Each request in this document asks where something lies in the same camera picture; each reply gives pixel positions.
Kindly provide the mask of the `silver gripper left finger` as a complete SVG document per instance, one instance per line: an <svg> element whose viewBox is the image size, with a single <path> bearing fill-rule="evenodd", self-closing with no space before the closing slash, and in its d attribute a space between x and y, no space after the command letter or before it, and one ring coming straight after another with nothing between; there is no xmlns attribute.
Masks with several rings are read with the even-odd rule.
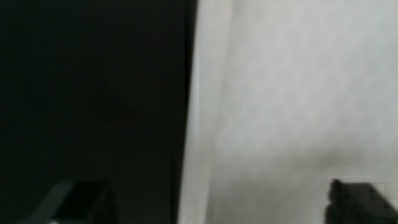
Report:
<svg viewBox="0 0 398 224"><path fill-rule="evenodd" d="M18 224L116 224L114 199L109 180L61 182Z"/></svg>

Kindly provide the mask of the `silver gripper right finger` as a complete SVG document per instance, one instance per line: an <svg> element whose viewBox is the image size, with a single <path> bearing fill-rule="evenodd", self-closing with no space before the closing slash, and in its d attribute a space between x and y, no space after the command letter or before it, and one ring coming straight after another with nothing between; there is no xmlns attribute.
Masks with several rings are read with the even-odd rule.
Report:
<svg viewBox="0 0 398 224"><path fill-rule="evenodd" d="M398 210L370 183L333 180L324 224L398 224Z"/></svg>

